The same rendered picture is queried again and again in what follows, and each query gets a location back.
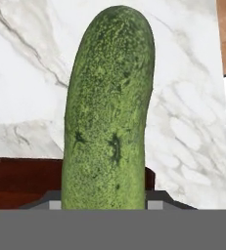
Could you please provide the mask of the dark red wooden tray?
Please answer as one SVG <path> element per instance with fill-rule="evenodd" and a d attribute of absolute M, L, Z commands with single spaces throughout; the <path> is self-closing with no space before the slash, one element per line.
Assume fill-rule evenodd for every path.
<path fill-rule="evenodd" d="M 62 159 L 0 158 L 0 209 L 18 209 L 61 189 Z"/>

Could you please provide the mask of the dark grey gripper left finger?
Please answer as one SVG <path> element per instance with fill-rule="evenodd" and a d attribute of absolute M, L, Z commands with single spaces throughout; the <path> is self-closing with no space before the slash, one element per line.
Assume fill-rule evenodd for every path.
<path fill-rule="evenodd" d="M 21 209 L 60 210 L 61 192 L 49 190 L 40 199 L 21 206 Z"/>

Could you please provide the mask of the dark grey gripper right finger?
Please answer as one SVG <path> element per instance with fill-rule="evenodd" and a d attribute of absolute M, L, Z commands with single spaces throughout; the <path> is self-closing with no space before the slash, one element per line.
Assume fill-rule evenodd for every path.
<path fill-rule="evenodd" d="M 165 190 L 147 190 L 146 208 L 148 210 L 194 210 L 194 207 L 174 200 Z"/>

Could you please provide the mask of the green cucumber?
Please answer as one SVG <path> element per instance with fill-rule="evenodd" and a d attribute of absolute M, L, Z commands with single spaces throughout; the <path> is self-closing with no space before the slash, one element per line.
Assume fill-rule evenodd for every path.
<path fill-rule="evenodd" d="M 144 208 L 154 69 L 154 36 L 139 11 L 112 6 L 91 21 L 68 86 L 63 208 Z"/>

